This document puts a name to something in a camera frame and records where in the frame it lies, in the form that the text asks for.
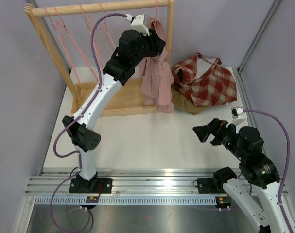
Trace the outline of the pink hanger five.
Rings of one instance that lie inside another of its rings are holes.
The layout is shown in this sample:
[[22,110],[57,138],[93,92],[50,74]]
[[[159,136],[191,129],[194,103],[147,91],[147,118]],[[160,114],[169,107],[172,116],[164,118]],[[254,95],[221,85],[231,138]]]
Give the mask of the pink hanger five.
[[159,12],[159,0],[156,0],[156,14],[154,18],[154,29],[157,31],[157,22],[158,22],[158,12]]

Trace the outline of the brown garment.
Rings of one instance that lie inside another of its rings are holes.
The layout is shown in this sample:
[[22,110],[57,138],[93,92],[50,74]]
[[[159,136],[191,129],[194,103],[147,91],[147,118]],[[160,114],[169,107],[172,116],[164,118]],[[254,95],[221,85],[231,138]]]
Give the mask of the brown garment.
[[179,110],[188,112],[192,115],[196,115],[203,112],[207,108],[206,106],[196,107],[190,99],[186,98],[181,92],[174,89],[173,87],[171,88],[171,93],[172,103],[175,108]]

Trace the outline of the pink skirt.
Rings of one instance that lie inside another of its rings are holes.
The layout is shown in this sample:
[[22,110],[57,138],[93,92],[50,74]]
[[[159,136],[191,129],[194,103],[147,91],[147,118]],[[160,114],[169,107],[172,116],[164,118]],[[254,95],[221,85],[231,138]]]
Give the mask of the pink skirt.
[[140,76],[143,77],[141,93],[146,96],[144,104],[154,105],[157,111],[170,114],[174,112],[171,92],[174,77],[167,57],[167,47],[164,47],[161,55],[146,57],[140,68]]

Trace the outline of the red plaid garment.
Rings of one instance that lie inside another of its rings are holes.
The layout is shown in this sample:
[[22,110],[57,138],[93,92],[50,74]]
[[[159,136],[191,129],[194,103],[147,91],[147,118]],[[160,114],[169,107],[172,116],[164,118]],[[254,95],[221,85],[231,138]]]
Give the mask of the red plaid garment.
[[220,106],[237,100],[232,73],[220,58],[197,53],[172,66],[173,87],[196,107]]

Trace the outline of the pink hanger four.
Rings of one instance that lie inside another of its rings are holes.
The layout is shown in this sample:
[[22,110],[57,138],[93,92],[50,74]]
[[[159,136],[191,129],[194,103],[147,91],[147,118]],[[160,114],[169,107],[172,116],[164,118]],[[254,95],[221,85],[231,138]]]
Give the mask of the pink hanger four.
[[[99,6],[101,8],[101,11],[102,11],[103,16],[105,16],[105,11],[104,11],[103,5],[100,2],[98,2],[98,4],[99,4]],[[113,53],[113,50],[116,48],[116,46],[115,46],[115,43],[114,43],[114,41],[112,39],[112,36],[110,34],[110,31],[109,31],[109,28],[108,28],[108,25],[107,25],[107,22],[106,22],[105,19],[104,19],[104,29],[105,29],[105,31],[107,33],[107,36],[108,36],[108,38],[109,38],[109,40],[110,40],[110,42],[112,44],[112,48],[110,46],[107,46],[107,47],[108,47],[109,51],[111,53]]]

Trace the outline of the pink hanger three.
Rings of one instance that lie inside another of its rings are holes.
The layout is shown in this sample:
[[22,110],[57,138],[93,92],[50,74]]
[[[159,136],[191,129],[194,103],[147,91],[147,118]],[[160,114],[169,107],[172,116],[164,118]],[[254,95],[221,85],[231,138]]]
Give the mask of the pink hanger three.
[[[93,29],[92,19],[91,19],[90,16],[86,16],[85,15],[85,12],[84,12],[84,10],[82,8],[82,4],[81,3],[79,4],[79,7],[80,7],[81,14],[82,14],[82,16],[84,18],[85,24],[86,24],[86,26],[88,28],[88,32],[91,35],[92,34],[92,29]],[[99,62],[99,66],[101,66],[102,65],[102,62],[101,62],[101,57],[99,56],[98,44],[97,44],[97,41],[96,41],[96,37],[94,37],[92,39],[92,46],[94,48],[94,52],[96,54],[97,61]]]

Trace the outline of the pink hanger two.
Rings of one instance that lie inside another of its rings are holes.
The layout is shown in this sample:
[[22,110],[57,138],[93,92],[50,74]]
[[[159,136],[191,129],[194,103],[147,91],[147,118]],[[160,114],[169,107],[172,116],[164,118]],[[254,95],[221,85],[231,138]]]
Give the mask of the pink hanger two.
[[87,58],[85,57],[84,53],[81,51],[80,47],[78,46],[78,44],[76,43],[75,39],[72,37],[71,33],[69,32],[69,30],[67,29],[59,11],[57,10],[57,8],[55,6],[53,6],[53,9],[55,10],[55,12],[57,13],[60,21],[61,21],[61,28],[65,31],[65,33],[67,34],[67,36],[69,37],[69,39],[71,40],[72,44],[75,46],[75,48],[77,49],[77,51],[79,52],[81,58],[83,59],[84,63],[87,65],[88,69],[90,70],[91,74],[93,75],[93,77],[98,81],[98,76],[95,73],[95,71],[93,70],[93,68],[91,67],[91,65],[89,64]]

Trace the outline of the pink hanger one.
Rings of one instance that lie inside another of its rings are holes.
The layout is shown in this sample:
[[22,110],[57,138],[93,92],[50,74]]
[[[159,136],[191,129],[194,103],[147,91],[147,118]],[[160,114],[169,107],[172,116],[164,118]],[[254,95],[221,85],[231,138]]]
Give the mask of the pink hanger one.
[[58,37],[58,39],[59,39],[59,41],[61,43],[61,46],[63,48],[63,51],[65,52],[65,56],[66,56],[66,58],[67,58],[67,60],[69,62],[69,66],[71,68],[71,71],[74,72],[77,82],[78,83],[81,83],[80,82],[80,78],[78,76],[78,73],[76,71],[76,68],[74,66],[73,59],[72,59],[72,57],[70,55],[70,52],[69,52],[69,49],[67,47],[67,43],[66,43],[67,39],[66,38],[69,39],[69,37],[67,36],[67,34],[65,33],[65,31],[61,28],[61,24],[62,24],[61,21],[60,20],[59,21],[58,20],[53,21],[51,15],[49,14],[49,12],[47,10],[47,8],[44,7],[43,9],[44,9],[45,13],[47,13],[48,18],[49,18],[49,20],[50,20],[50,22],[51,22],[51,24],[52,24],[52,26],[53,26],[56,34],[57,34],[57,37]]

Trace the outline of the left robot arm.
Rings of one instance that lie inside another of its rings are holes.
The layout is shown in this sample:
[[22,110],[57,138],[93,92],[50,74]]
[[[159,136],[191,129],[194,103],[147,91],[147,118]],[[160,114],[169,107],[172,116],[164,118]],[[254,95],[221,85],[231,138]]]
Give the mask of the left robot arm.
[[99,191],[94,150],[99,145],[101,136],[93,130],[96,122],[110,100],[134,75],[135,67],[146,57],[161,55],[165,45],[166,42],[153,28],[149,29],[149,35],[136,30],[124,31],[119,38],[119,45],[103,69],[101,81],[80,110],[73,116],[64,116],[63,125],[80,154],[79,174],[71,183],[71,192]]

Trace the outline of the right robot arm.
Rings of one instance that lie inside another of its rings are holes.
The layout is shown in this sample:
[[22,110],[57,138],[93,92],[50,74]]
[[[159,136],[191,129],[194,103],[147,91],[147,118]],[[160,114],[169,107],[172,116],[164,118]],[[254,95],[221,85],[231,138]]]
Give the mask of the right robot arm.
[[223,145],[239,161],[243,177],[260,199],[257,204],[246,192],[235,172],[229,167],[213,174],[212,186],[217,192],[226,192],[248,218],[257,233],[295,233],[295,222],[283,197],[278,194],[281,179],[274,163],[262,152],[263,139],[257,128],[234,124],[217,118],[204,126],[193,127],[199,141],[210,135],[213,146]]

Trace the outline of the wooden clothes rack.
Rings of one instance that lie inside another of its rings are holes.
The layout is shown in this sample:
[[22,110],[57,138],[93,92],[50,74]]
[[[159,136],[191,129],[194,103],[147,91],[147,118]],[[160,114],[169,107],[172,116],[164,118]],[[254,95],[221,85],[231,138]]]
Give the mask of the wooden clothes rack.
[[[63,80],[73,95],[72,109],[74,113],[82,106],[83,102],[91,93],[92,88],[95,87],[96,82],[85,82],[75,84],[70,78],[69,68],[65,59],[62,57],[57,44],[51,36],[44,17],[87,14],[87,13],[108,13],[120,10],[132,10],[143,8],[159,8],[167,7],[167,48],[171,49],[172,29],[174,17],[174,1],[173,0],[128,0],[119,2],[107,3],[93,3],[93,4],[79,4],[67,5],[57,7],[34,7],[31,3],[24,5],[24,11],[32,23],[34,29],[38,33],[43,45],[48,51],[55,66],[60,72]],[[103,117],[116,117],[134,114],[154,113],[155,107],[144,105],[145,96],[140,92],[142,78],[131,78],[109,102],[108,106],[102,113]]]

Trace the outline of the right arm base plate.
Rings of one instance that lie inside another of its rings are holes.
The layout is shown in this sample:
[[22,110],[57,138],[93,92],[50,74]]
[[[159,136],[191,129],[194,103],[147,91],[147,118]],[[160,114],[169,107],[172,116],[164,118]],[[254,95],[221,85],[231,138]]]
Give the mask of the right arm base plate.
[[226,192],[213,178],[198,178],[192,182],[199,194],[225,194]]

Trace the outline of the aluminium mounting rail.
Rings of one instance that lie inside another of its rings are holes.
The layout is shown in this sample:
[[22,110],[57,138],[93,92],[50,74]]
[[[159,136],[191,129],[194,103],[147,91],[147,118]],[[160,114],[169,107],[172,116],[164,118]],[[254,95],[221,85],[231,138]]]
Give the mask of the aluminium mounting rail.
[[[31,176],[26,195],[51,195],[70,176],[72,168],[44,168]],[[99,168],[98,177],[112,179],[112,196],[197,196],[198,178],[211,178],[216,168],[110,169]]]

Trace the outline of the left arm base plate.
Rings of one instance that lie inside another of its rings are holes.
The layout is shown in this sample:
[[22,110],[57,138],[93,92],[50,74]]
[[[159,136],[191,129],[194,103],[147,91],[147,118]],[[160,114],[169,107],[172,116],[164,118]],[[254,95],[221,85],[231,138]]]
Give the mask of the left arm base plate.
[[84,194],[84,193],[100,193],[110,194],[112,192],[111,178],[96,178],[93,180],[85,180],[74,178],[70,181],[70,193]]

